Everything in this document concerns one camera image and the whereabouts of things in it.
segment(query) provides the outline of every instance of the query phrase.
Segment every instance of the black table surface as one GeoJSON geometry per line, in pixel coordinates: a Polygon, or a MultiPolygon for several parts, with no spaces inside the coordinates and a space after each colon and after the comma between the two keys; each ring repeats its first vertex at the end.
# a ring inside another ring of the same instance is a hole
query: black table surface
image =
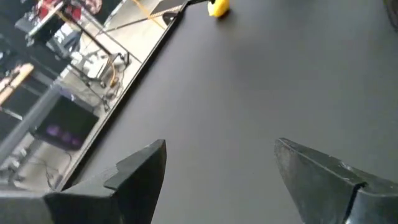
{"type": "Polygon", "coordinates": [[[398,182],[398,35],[382,1],[189,6],[96,149],[85,179],[158,138],[153,223],[300,223],[279,175],[286,137],[398,182]]]}

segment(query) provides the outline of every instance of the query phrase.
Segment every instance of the floor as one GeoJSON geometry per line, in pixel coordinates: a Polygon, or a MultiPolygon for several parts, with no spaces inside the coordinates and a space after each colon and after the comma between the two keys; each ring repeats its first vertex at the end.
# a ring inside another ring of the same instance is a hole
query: floor
{"type": "Polygon", "coordinates": [[[397,34],[382,1],[188,8],[81,180],[167,142],[153,223],[301,223],[274,141],[398,182],[397,34]]]}
{"type": "MultiPolygon", "coordinates": [[[[158,3],[158,0],[141,1],[141,4],[144,5],[148,10],[155,8],[158,3]]],[[[110,29],[112,27],[120,26],[121,24],[142,18],[145,18],[145,14],[143,14],[132,1],[126,1],[110,20],[107,28],[110,29]]],[[[157,18],[157,20],[159,20],[159,22],[165,27],[165,24],[161,19],[157,18]]],[[[92,34],[98,34],[99,30],[94,26],[89,25],[88,29],[92,34]]],[[[114,39],[127,48],[128,51],[130,51],[135,57],[137,57],[138,60],[143,62],[163,33],[164,30],[156,25],[156,23],[153,21],[144,21],[123,29],[112,31],[110,34],[114,39]]],[[[97,38],[112,53],[123,52],[120,46],[111,41],[106,35],[99,34],[97,35],[97,38]]],[[[92,52],[98,49],[98,47],[87,37],[82,38],[81,44],[81,51],[83,53],[92,52]]],[[[58,173],[62,175],[62,180],[57,178],[52,178],[50,180],[52,185],[57,185],[57,187],[53,186],[53,190],[60,190],[67,181],[68,176],[75,168],[76,162],[79,161],[86,152],[85,148],[90,142],[90,138],[96,134],[97,129],[102,127],[103,121],[107,119],[108,113],[104,112],[104,106],[101,104],[101,100],[98,98],[97,94],[103,96],[106,93],[114,93],[116,97],[109,101],[109,105],[112,108],[116,104],[118,97],[126,89],[129,82],[134,78],[140,66],[140,62],[132,59],[132,64],[130,64],[125,71],[117,72],[117,76],[122,80],[119,82],[121,88],[116,87],[114,89],[102,89],[98,83],[93,82],[92,89],[95,93],[87,89],[85,84],[76,76],[72,75],[71,72],[65,73],[64,79],[62,80],[62,85],[70,89],[70,91],[79,96],[81,99],[85,100],[91,106],[95,106],[95,114],[99,116],[99,122],[88,137],[83,149],[80,151],[65,152],[55,146],[42,143],[38,147],[39,149],[36,151],[29,163],[21,169],[20,175],[24,177],[24,180],[22,182],[16,182],[17,187],[34,191],[51,190],[47,183],[45,167],[41,165],[43,161],[45,161],[47,165],[47,172],[49,172],[51,176],[56,177],[58,176],[58,173]]],[[[123,66],[116,67],[117,71],[121,71],[123,69],[123,66]]],[[[108,71],[107,76],[110,77],[111,75],[112,71],[110,70],[108,71]]],[[[27,147],[31,145],[33,140],[34,138],[28,134],[16,150],[18,151],[24,146],[27,147]]]]}

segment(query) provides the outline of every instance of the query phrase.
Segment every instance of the gray table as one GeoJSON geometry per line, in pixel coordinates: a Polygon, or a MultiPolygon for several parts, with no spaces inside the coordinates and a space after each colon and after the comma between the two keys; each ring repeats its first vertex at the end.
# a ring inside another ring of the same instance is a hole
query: gray table
{"type": "Polygon", "coordinates": [[[167,140],[153,223],[300,223],[286,137],[398,182],[398,35],[382,1],[189,6],[81,178],[167,140]]]}

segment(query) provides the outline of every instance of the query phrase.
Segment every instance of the red object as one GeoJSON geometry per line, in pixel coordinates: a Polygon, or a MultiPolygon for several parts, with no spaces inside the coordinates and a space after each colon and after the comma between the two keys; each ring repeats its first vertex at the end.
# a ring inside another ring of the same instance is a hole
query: red object
{"type": "MultiPolygon", "coordinates": [[[[44,19],[44,17],[49,13],[51,8],[53,8],[57,3],[58,0],[43,0],[43,5],[39,7],[39,18],[44,19]]],[[[69,15],[72,15],[72,18],[74,18],[76,21],[80,20],[81,9],[79,7],[69,6],[65,10],[65,12],[69,13],[69,15]]]]}

